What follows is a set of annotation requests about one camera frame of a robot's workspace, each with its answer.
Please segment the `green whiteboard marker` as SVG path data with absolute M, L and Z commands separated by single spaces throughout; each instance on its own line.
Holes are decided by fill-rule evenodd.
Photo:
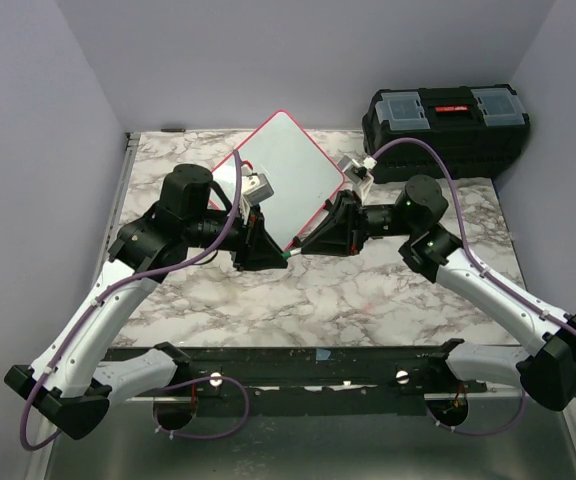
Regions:
M 297 247 L 297 248 L 292 248 L 292 249 L 284 252 L 284 253 L 282 254 L 282 257 L 283 257 L 284 259 L 289 259 L 289 258 L 291 258 L 291 257 L 297 256 L 297 255 L 300 255 L 300 254 L 301 254 L 301 248 L 300 248 L 300 247 Z

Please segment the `whiteboard with pink frame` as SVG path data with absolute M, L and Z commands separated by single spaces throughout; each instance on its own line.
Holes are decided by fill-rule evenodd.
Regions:
M 273 189 L 273 195 L 261 202 L 261 211 L 266 231 L 283 250 L 344 183 L 333 160 L 284 110 L 271 115 L 236 150 Z

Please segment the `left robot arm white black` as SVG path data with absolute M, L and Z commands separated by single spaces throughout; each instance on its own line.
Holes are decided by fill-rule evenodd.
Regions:
M 228 251 L 238 270 L 284 268 L 281 248 L 265 230 L 262 201 L 273 190 L 262 173 L 235 172 L 226 195 L 212 173 L 182 164 L 165 176 L 159 199 L 125 224 L 109 249 L 92 290 L 52 344 L 31 364 L 14 365 L 4 382 L 74 440 L 91 433 L 109 409 L 149 391 L 182 393 L 199 371 L 164 342 L 126 361 L 106 352 L 136 308 L 174 268 Z

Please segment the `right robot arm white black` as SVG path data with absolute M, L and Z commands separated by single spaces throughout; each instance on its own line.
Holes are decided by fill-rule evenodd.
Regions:
M 359 254 L 369 239 L 406 237 L 399 253 L 413 272 L 468 300 L 519 343 L 451 341 L 428 367 L 430 384 L 442 392 L 462 381 L 504 384 L 549 410 L 563 410 L 576 397 L 576 314 L 496 274 L 441 225 L 448 206 L 438 182 L 425 175 L 408 180 L 392 204 L 365 206 L 356 193 L 343 190 L 299 249 L 346 257 Z

